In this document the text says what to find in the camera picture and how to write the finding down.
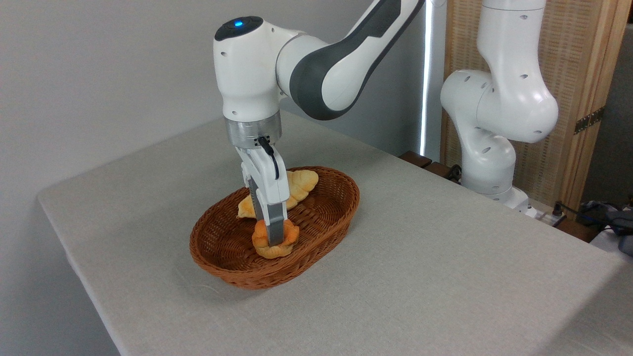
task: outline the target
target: brown wicker basket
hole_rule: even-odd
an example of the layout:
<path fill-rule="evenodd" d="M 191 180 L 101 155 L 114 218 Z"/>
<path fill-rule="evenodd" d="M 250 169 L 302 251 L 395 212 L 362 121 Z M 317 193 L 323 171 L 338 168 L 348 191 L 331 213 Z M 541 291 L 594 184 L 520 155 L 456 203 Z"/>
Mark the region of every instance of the brown wicker basket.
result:
<path fill-rule="evenodd" d="M 290 281 L 338 245 L 347 234 L 358 203 L 358 186 L 347 175 L 326 167 L 308 197 L 288 211 L 299 226 L 299 241 L 286 257 L 267 260 L 255 252 L 251 236 L 255 219 L 237 218 L 237 204 L 249 194 L 241 188 L 207 210 L 191 232 L 194 261 L 210 274 L 246 289 L 263 289 Z"/>

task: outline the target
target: wooden block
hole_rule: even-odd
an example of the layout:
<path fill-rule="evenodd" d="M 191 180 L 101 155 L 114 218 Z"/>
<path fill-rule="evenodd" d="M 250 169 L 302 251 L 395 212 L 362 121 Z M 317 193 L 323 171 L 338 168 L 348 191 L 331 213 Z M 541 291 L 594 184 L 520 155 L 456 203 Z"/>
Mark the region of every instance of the wooden block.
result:
<path fill-rule="evenodd" d="M 400 157 L 398 157 L 402 160 L 405 160 L 411 164 L 414 164 L 420 168 L 424 168 L 428 165 L 431 164 L 431 162 L 433 162 L 431 159 L 426 158 L 424 156 L 420 156 L 417 153 L 413 152 L 413 151 L 407 151 L 405 153 L 403 153 Z"/>
<path fill-rule="evenodd" d="M 572 235 L 573 237 L 577 239 L 583 240 L 586 243 L 590 243 L 591 240 L 593 240 L 596 237 L 596 235 L 598 235 L 598 231 L 591 229 L 589 227 L 586 227 L 585 225 L 579 224 L 576 221 L 573 221 L 572 219 L 569 219 L 569 218 L 561 221 L 556 226 L 556 228 L 569 235 Z"/>
<path fill-rule="evenodd" d="M 451 169 L 449 167 L 437 162 L 431 163 L 430 165 L 424 167 L 424 169 L 443 178 L 448 178 L 451 173 Z"/>

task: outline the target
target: electrical cord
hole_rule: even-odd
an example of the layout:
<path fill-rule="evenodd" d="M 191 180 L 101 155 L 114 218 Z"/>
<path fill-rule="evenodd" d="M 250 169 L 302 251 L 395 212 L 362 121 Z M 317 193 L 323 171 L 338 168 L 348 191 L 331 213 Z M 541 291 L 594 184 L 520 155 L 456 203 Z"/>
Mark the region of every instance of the electrical cord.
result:
<path fill-rule="evenodd" d="M 566 206 L 565 204 L 563 204 L 563 203 L 562 203 L 562 202 L 560 202 L 560 201 L 557 201 L 557 202 L 555 203 L 555 205 L 554 205 L 554 210 L 556 210 L 557 208 L 559 208 L 559 209 L 560 209 L 560 208 L 564 208 L 565 210 L 568 210 L 569 212 L 572 212 L 572 213 L 574 213 L 574 214 L 578 215 L 579 217 L 582 217 L 583 219 L 587 219 L 587 220 L 590 220 L 590 221 L 596 222 L 596 223 L 601 224 L 601 225 L 603 225 L 603 226 L 616 227 L 616 228 L 618 228 L 618 229 L 622 229 L 622 230 L 624 230 L 624 231 L 630 231 L 631 233 L 633 233 L 633 231 L 631 231 L 630 227 L 628 227 L 628 226 L 622 226 L 622 225 L 614 224 L 614 223 L 612 223 L 612 222 L 608 222 L 608 221 L 604 221 L 604 220 L 596 219 L 596 218 L 594 218 L 594 217 L 590 217 L 590 216 L 588 216 L 588 215 L 585 215 L 585 214 L 583 214 L 583 213 L 581 213 L 581 212 L 578 212 L 578 211 L 576 211 L 576 210 L 574 210 L 574 209 L 572 209 L 572 208 L 570 208 L 570 207 Z M 618 220 L 633 221 L 633 219 L 627 219 L 627 218 L 623 218 L 623 217 L 619 217 L 619 218 L 617 218 L 617 219 L 618 219 Z"/>

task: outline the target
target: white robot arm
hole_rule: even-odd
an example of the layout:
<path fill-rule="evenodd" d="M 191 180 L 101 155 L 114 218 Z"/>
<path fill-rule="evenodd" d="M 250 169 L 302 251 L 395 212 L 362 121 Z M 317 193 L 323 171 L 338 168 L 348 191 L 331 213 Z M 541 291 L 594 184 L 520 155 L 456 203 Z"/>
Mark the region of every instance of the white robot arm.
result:
<path fill-rule="evenodd" d="M 356 102 L 367 79 L 423 0 L 374 0 L 335 44 L 274 26 L 257 16 L 233 19 L 215 34 L 213 59 L 229 141 L 242 158 L 258 220 L 270 246 L 283 242 L 290 197 L 279 101 L 290 96 L 308 115 L 331 120 Z"/>
<path fill-rule="evenodd" d="M 491 73 L 458 70 L 441 93 L 460 138 L 462 185 L 523 213 L 527 195 L 512 187 L 516 153 L 507 139 L 538 142 L 558 118 L 538 62 L 545 2 L 484 0 L 477 48 Z"/>

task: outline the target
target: pastry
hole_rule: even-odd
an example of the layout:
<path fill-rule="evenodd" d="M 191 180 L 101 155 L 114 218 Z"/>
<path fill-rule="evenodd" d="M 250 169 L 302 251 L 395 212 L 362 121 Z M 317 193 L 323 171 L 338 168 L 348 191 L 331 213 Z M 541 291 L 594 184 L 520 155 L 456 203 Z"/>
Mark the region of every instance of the pastry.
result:
<path fill-rule="evenodd" d="M 299 227 L 295 226 L 290 220 L 284 220 L 284 242 L 277 246 L 268 245 L 268 233 L 266 232 L 266 222 L 264 220 L 257 221 L 255 231 L 253 232 L 253 246 L 259 256 L 263 258 L 277 258 L 290 255 L 292 247 L 299 239 Z"/>

